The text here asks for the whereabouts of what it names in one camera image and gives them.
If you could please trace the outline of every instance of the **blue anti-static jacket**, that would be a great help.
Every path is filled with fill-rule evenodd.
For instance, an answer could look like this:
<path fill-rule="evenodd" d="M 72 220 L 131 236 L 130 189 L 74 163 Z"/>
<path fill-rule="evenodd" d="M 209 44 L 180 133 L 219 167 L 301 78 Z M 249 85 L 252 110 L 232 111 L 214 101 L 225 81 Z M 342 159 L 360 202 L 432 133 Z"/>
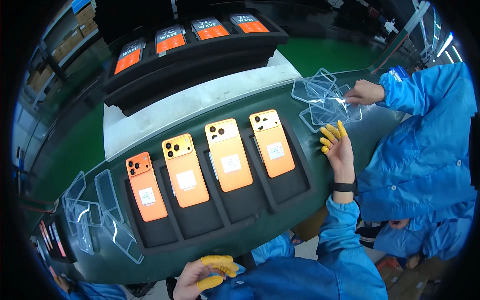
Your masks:
<path fill-rule="evenodd" d="M 358 175 L 365 221 L 424 216 L 477 198 L 470 186 L 470 117 L 477 111 L 472 79 L 464 63 L 435 66 L 398 82 L 386 73 L 377 103 L 413 117 L 378 144 Z"/>
<path fill-rule="evenodd" d="M 374 249 L 410 258 L 420 251 L 428 258 L 449 260 L 458 255 L 467 240 L 475 200 L 458 203 L 428 215 L 412 218 L 403 229 L 387 224 L 377 236 Z"/>
<path fill-rule="evenodd" d="M 318 261 L 273 257 L 204 295 L 209 300 L 388 299 L 380 274 L 355 234 L 358 206 L 337 204 L 331 197 L 326 205 L 329 215 L 320 229 Z"/>

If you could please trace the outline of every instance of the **barcode sticker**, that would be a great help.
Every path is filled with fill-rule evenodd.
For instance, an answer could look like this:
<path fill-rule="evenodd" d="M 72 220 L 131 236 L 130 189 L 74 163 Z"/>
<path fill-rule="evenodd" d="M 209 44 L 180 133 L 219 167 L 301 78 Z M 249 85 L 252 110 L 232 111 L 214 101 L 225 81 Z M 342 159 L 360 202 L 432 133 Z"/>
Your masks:
<path fill-rule="evenodd" d="M 142 200 L 143 205 L 151 204 L 156 202 L 155 196 L 153 195 L 152 188 L 146 188 L 143 190 L 139 190 L 138 193 L 140 194 L 140 200 Z"/>
<path fill-rule="evenodd" d="M 197 185 L 197 180 L 195 179 L 195 174 L 193 170 L 186 171 L 180 174 L 177 174 L 177 180 L 181 190 L 191 190 Z"/>
<path fill-rule="evenodd" d="M 241 170 L 240 157 L 238 154 L 223 157 L 220 160 L 222 161 L 223 171 L 225 173 Z"/>
<path fill-rule="evenodd" d="M 282 142 L 267 145 L 267 151 L 268 151 L 268 156 L 270 156 L 271 160 L 274 160 L 276 158 L 279 158 L 285 155 L 285 152 L 283 152 Z"/>

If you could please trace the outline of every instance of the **phone back panel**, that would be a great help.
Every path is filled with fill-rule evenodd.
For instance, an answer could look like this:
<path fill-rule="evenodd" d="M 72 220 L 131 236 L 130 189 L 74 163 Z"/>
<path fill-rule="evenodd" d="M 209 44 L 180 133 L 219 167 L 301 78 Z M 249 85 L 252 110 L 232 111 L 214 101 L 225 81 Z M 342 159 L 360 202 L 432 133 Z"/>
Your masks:
<path fill-rule="evenodd" d="M 235 119 L 208 124 L 205 133 L 222 191 L 251 185 L 253 178 Z"/>
<path fill-rule="evenodd" d="M 262 153 L 268 176 L 274 178 L 292 171 L 295 168 L 295 163 L 276 110 L 271 109 L 252 114 L 250 115 L 250 123 L 260 153 Z"/>
<path fill-rule="evenodd" d="M 127 159 L 125 163 L 130 185 L 132 185 L 133 194 L 143 220 L 150 222 L 167 217 L 167 209 L 158 189 L 149 153 L 143 152 Z"/>
<path fill-rule="evenodd" d="M 207 202 L 210 195 L 198 164 L 192 136 L 186 133 L 163 141 L 162 149 L 180 207 L 185 208 Z M 173 157 L 168 156 L 169 152 L 173 153 Z"/>

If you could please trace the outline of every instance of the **hand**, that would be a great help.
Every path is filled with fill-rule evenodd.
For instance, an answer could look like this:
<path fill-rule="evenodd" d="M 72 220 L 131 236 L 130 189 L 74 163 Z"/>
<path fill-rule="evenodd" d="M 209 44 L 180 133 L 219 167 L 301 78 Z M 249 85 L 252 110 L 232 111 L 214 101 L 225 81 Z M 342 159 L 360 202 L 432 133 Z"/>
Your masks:
<path fill-rule="evenodd" d="M 388 221 L 390 227 L 393 229 L 402 229 L 410 223 L 410 219 L 399 220 L 399 221 Z"/>
<path fill-rule="evenodd" d="M 407 259 L 407 268 L 413 269 L 419 264 L 419 261 L 420 261 L 420 254 L 410 257 L 409 259 Z"/>
<path fill-rule="evenodd" d="M 70 288 L 70 282 L 67 279 L 61 276 L 54 276 L 53 279 L 65 293 L 68 293 L 68 290 Z"/>
<path fill-rule="evenodd" d="M 187 263 L 173 290 L 175 300 L 195 300 L 206 289 L 222 284 L 229 277 L 237 276 L 239 267 L 233 263 L 233 257 L 209 255 L 192 263 Z M 208 277 L 211 273 L 220 276 Z"/>
<path fill-rule="evenodd" d="M 337 122 L 338 130 L 328 124 L 320 131 L 327 137 L 320 139 L 324 145 L 322 152 L 327 156 L 335 173 L 336 183 L 355 182 L 355 169 L 353 167 L 353 150 L 350 139 L 341 121 Z"/>
<path fill-rule="evenodd" d="M 385 89 L 379 84 L 357 80 L 355 86 L 345 93 L 347 103 L 371 105 L 385 99 Z"/>

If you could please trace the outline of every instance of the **floor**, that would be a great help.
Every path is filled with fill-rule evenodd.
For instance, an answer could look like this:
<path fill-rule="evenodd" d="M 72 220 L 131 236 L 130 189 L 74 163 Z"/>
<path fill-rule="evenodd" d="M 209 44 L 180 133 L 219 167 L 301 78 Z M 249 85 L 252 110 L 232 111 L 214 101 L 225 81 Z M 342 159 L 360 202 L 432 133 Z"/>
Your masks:
<path fill-rule="evenodd" d="M 310 241 L 306 241 L 298 246 L 295 246 L 295 257 L 307 258 L 317 260 L 318 256 L 316 254 L 318 246 L 318 236 L 311 239 Z M 365 252 L 367 253 L 368 257 L 372 260 L 375 264 L 379 260 L 381 260 L 385 253 L 377 251 L 375 249 L 365 248 Z M 136 298 L 132 296 L 123 286 L 123 290 L 127 295 L 127 300 L 168 300 L 168 293 L 167 293 L 167 286 L 165 284 L 165 280 L 159 281 L 155 284 L 154 288 L 151 289 L 145 296 L 142 298 Z"/>

